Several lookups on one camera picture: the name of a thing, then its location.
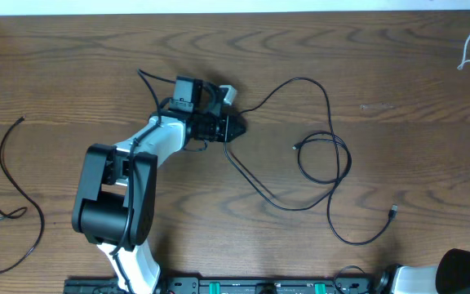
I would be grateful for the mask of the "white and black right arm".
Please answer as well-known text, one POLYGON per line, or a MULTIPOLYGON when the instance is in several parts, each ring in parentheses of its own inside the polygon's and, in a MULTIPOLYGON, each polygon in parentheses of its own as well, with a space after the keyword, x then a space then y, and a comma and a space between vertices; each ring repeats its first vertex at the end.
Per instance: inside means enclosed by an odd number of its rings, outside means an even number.
POLYGON ((381 294, 470 294, 470 251, 450 249, 438 265, 392 265, 375 283, 381 294))

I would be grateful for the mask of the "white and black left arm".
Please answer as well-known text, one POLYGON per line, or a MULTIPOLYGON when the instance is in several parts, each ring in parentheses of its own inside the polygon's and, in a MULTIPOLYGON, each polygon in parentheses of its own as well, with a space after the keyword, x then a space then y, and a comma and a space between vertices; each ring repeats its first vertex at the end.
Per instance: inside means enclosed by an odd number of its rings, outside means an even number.
POLYGON ((114 145, 93 144, 84 158, 72 226, 106 253, 129 293, 153 293, 161 267, 150 251, 157 170, 191 140, 228 143, 246 128, 229 112, 231 85, 179 76, 174 92, 156 99, 145 127, 114 145))

